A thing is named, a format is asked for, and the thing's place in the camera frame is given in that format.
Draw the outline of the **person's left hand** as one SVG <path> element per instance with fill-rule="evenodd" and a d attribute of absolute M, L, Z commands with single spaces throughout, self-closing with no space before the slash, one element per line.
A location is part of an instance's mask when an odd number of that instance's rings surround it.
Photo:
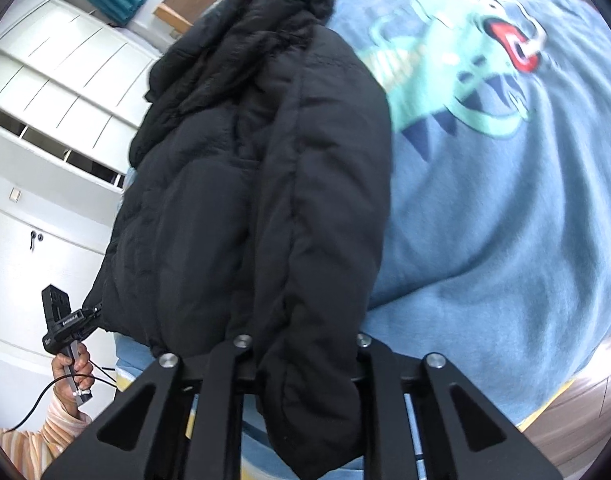
<path fill-rule="evenodd" d="M 54 394 L 64 410 L 76 419 L 82 416 L 70 382 L 81 390 L 89 390 L 94 384 L 92 369 L 90 354 L 84 344 L 78 345 L 78 358 L 75 360 L 61 353 L 52 359 L 52 371 L 56 380 Z"/>

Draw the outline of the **striped orange sleeve forearm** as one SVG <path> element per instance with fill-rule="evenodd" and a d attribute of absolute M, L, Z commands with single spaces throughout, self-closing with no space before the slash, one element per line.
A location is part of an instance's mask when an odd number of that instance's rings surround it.
<path fill-rule="evenodd" d="M 53 399 L 39 431 L 0 428 L 0 447 L 25 479 L 40 479 L 91 422 L 88 414 L 72 416 L 59 400 Z"/>

